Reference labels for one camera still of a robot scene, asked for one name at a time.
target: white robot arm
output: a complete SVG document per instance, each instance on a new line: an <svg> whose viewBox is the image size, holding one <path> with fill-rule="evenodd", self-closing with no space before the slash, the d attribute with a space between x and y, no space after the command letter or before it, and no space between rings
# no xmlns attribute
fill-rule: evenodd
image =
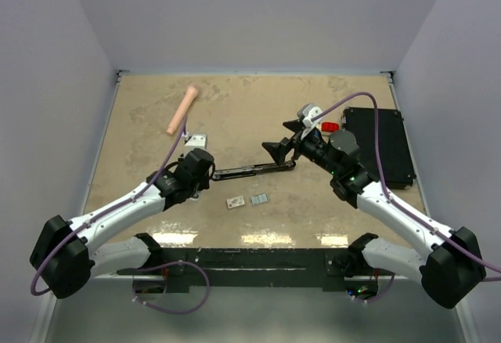
<svg viewBox="0 0 501 343"><path fill-rule="evenodd" d="M346 268L346 276L356 275L353 269L360 266L385 269L406 276L421 283L438 304L452 308L485 278L485 269L455 251L437 232L480 257L475 235L464 227L454 231L421 214L389 192L393 202L398 202L406 210L425 220L428 227L419 224L402 212L402 209L396 208L388 200L378 178L359 163L359 148L350 132L335 132L325 142L318 131L305 127L318 121L313 117L319 112L317 106L305 106L298 113L298 120L283 123L294 132L292 137L284 138L280 143L263 143L263 147L279 166L286 163L285 156L294 150L293 161L302 155L325 169L333 176L330 185L341 200L378 218L412 247L401 247L376 235L366 234L350 245L345 258L333 265ZM145 188L152 176L130 193L97 211L67 222L60 216L47 221L30 258L36 269L58 243L74 233L76 227L86 225L51 258L41 273L56 297L68 297L82 288L90 278L104 273L148 268L163 263L160 245L145 233L121 243L106 242L134 223L208 189L211 179L209 171L214 167L214 158L204 150L206 140L204 137L204 141L199 141L200 143L188 142L188 147L185 146L188 151L175 171L165 169L162 176L140 197L135 196L140 194L139 191ZM93 217L102 215L110 206L126 200L130 202L105 214L95 224L89 224Z"/></svg>

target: gray wall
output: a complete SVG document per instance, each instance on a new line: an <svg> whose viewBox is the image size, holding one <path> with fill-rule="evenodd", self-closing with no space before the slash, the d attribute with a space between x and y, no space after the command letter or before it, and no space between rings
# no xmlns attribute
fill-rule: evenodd
<svg viewBox="0 0 501 343"><path fill-rule="evenodd" d="M501 265L501 0L437 0L396 75L431 214ZM501 284L470 303L482 341L499 341Z"/></svg>
<svg viewBox="0 0 501 343"><path fill-rule="evenodd" d="M31 334L29 255L81 204L112 73L78 0L0 0L0 341Z"/></svg>
<svg viewBox="0 0 501 343"><path fill-rule="evenodd" d="M394 70L435 0L81 0L116 68Z"/></svg>

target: red cap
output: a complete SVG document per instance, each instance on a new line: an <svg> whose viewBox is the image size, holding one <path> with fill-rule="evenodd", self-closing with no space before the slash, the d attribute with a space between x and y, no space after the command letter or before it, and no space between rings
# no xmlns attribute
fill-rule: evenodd
<svg viewBox="0 0 501 343"><path fill-rule="evenodd" d="M335 122L323 122L322 123L322 132L335 132L336 130L339 130L339 125L336 124Z"/></svg>

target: tan surface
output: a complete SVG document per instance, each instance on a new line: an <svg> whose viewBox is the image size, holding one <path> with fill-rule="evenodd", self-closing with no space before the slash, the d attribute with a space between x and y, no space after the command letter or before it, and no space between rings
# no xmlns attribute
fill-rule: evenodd
<svg viewBox="0 0 501 343"><path fill-rule="evenodd" d="M118 90L86 211L136 187L163 160L173 137L165 129L186 86L202 88L189 112L188 130L208 135L218 168L271 162L261 142L289 136L283 121L316 103L326 109L350 93L373 93L381 108L394 108L387 79L380 76L125 76ZM355 98L353 107L371 107ZM327 116L340 122L342 109ZM182 152L180 146L175 158ZM291 172L213 182L198 201L186 201L145 219L114 240L148 232L164 246L321 247L344 246L371 232L398 244L403 239L375 218L339 201L329 175L301 158ZM268 193L267 204L250 197ZM244 195L246 205L228 210L225 200ZM416 186L398 192L422 210Z"/></svg>

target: black box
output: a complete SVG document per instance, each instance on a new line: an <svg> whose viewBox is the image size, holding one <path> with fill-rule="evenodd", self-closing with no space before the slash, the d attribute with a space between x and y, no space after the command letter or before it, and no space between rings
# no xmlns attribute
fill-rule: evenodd
<svg viewBox="0 0 501 343"><path fill-rule="evenodd" d="M413 161L398 110L378 110L379 151L386 185L408 189L414 183ZM342 128L352 132L360 146L360 162L369 172L379 175L374 149L374 109L349 107L343 112Z"/></svg>

